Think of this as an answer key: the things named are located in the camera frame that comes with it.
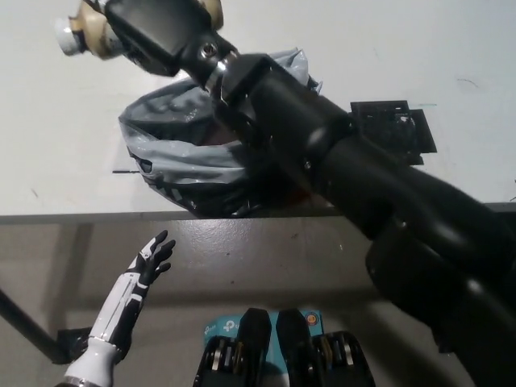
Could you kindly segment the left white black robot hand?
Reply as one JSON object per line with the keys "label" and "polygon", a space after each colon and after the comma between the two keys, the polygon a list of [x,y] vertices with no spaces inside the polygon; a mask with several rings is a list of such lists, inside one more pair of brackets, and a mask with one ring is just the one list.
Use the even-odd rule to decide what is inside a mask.
{"label": "left white black robot hand", "polygon": [[164,230],[152,238],[118,277],[93,324],[89,336],[123,350],[143,308],[150,286],[171,268],[176,241]]}

